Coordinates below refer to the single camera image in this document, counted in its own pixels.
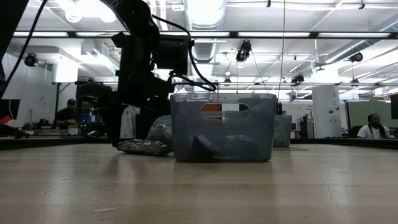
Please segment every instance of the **cap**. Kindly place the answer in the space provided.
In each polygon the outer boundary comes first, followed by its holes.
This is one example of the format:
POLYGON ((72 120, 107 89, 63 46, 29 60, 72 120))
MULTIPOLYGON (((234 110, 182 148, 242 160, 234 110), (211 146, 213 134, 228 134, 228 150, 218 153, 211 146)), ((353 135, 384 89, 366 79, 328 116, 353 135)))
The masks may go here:
POLYGON ((68 105, 75 106, 76 105, 76 100, 74 100, 74 99, 68 100, 68 105))

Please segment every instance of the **man in black shirt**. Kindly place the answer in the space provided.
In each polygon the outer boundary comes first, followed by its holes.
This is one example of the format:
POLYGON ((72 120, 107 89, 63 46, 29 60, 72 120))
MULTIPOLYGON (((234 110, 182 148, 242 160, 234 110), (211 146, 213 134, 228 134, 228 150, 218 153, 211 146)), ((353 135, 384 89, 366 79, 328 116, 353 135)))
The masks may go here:
POLYGON ((67 129, 70 125, 78 123, 79 114, 76 112, 76 100, 68 100, 67 107, 58 111, 55 115, 54 125, 67 129))

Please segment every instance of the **dark object in bin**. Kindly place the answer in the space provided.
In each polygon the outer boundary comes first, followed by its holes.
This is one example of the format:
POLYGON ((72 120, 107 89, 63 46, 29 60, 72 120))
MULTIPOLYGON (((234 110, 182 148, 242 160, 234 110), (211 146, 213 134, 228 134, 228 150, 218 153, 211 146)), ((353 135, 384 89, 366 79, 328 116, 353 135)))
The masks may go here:
POLYGON ((247 136, 226 136, 222 141, 211 142, 205 136, 192 141, 189 160, 255 160, 259 146, 247 136))

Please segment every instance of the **gray bag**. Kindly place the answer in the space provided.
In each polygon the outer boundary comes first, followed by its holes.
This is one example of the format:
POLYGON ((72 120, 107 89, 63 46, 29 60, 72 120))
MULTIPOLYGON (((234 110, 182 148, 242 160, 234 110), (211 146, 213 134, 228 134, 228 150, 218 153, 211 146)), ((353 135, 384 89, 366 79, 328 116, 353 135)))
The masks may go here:
POLYGON ((160 141, 168 147, 173 147, 173 129, 171 115, 161 116, 155 120, 149 130, 147 140, 160 141))

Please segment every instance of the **bin handle hole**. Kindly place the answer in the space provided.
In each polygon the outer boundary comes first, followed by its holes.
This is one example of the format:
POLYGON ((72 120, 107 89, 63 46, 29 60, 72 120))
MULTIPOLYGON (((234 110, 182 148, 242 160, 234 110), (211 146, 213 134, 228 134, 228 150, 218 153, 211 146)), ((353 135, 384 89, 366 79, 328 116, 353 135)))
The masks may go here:
POLYGON ((244 103, 207 103, 200 112, 205 119, 246 119, 250 114, 244 103))

